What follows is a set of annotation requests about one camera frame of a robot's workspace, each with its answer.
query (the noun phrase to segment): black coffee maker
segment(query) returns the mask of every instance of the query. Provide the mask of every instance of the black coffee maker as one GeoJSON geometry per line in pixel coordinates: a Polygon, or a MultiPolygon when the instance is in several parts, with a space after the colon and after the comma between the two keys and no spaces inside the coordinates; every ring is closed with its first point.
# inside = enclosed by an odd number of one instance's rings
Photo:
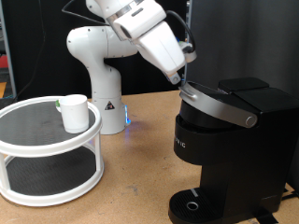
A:
{"type": "Polygon", "coordinates": [[[175,224],[231,224],[276,212],[299,131],[299,100],[260,79],[223,80],[219,90],[187,82],[175,152],[202,165],[200,187],[175,194],[175,224]]]}

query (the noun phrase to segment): table surface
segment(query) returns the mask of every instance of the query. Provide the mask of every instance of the table surface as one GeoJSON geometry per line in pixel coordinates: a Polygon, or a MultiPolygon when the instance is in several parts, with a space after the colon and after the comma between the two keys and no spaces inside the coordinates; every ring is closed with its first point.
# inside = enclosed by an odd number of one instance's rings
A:
{"type": "MultiPolygon", "coordinates": [[[[123,96],[132,124],[102,135],[105,171],[82,197],[51,207],[26,207],[0,197],[0,223],[168,223],[173,194],[196,188],[201,166],[179,159],[173,150],[179,91],[123,96]]],[[[281,203],[279,223],[299,219],[297,198],[281,203]]],[[[256,219],[241,222],[258,224],[256,219]]]]}

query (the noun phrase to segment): mesh shelf surface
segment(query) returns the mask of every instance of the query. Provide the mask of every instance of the mesh shelf surface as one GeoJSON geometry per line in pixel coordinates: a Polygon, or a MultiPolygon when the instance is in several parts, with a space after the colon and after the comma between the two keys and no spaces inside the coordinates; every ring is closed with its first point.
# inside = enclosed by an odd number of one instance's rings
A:
{"type": "MultiPolygon", "coordinates": [[[[95,115],[89,109],[90,128],[95,115]]],[[[0,141],[16,146],[46,146],[74,138],[81,133],[67,133],[55,102],[27,105],[0,118],[0,141]]]]}
{"type": "Polygon", "coordinates": [[[7,165],[11,189],[47,196],[74,189],[95,173],[95,156],[86,147],[43,158],[14,158],[7,165]]]}

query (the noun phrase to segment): coffee maker lid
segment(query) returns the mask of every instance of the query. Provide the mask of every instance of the coffee maker lid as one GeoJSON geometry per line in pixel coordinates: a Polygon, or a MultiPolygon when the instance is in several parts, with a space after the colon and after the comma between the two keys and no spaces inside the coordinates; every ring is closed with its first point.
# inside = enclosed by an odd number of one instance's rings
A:
{"type": "Polygon", "coordinates": [[[257,116],[249,111],[228,105],[221,99],[213,98],[208,94],[222,93],[202,85],[186,82],[181,90],[180,98],[194,108],[212,116],[245,128],[252,128],[257,123],[257,116]]]}

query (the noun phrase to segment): cable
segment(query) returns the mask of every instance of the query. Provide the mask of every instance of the cable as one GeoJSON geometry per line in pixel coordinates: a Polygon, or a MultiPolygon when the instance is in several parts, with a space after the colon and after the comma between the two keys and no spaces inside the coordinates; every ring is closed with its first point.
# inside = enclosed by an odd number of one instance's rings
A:
{"type": "Polygon", "coordinates": [[[186,24],[186,22],[179,16],[179,14],[177,14],[174,11],[168,10],[168,11],[166,11],[166,14],[176,17],[179,20],[179,22],[185,27],[185,30],[187,31],[189,38],[192,42],[192,52],[195,52],[195,50],[196,50],[195,40],[194,40],[193,34],[192,34],[191,30],[189,29],[188,25],[186,24]]]}
{"type": "Polygon", "coordinates": [[[75,2],[75,1],[76,1],[76,0],[72,0],[72,1],[70,1],[69,3],[67,3],[67,4],[64,6],[64,8],[62,9],[62,12],[63,12],[63,13],[66,13],[66,14],[68,14],[68,15],[74,16],[74,17],[81,18],[81,19],[86,20],[86,21],[95,22],[95,23],[97,23],[97,24],[101,24],[101,25],[104,25],[104,26],[110,26],[109,24],[106,24],[106,23],[104,23],[104,22],[101,22],[101,21],[95,21],[95,20],[92,20],[92,19],[90,19],[90,18],[81,16],[81,15],[79,15],[79,14],[76,14],[76,13],[73,13],[73,12],[70,12],[70,11],[66,11],[66,9],[67,9],[73,2],[75,2]]]}
{"type": "Polygon", "coordinates": [[[40,60],[40,56],[41,56],[41,53],[43,52],[44,50],[44,47],[45,47],[45,43],[46,43],[46,32],[45,32],[45,27],[44,27],[44,22],[43,22],[43,14],[42,14],[42,8],[41,8],[41,3],[40,3],[40,0],[38,0],[39,2],[39,12],[40,12],[40,17],[41,17],[41,26],[42,26],[42,30],[43,30],[43,44],[41,46],[41,49],[38,53],[38,56],[37,56],[37,60],[36,60],[36,66],[35,66],[35,70],[34,70],[34,73],[30,79],[30,81],[27,83],[27,85],[21,89],[21,91],[19,91],[19,93],[16,95],[16,97],[13,99],[12,101],[12,104],[16,101],[16,99],[18,99],[18,97],[33,83],[34,79],[36,78],[36,70],[37,70],[37,66],[38,66],[38,63],[39,63],[39,60],[40,60]]]}

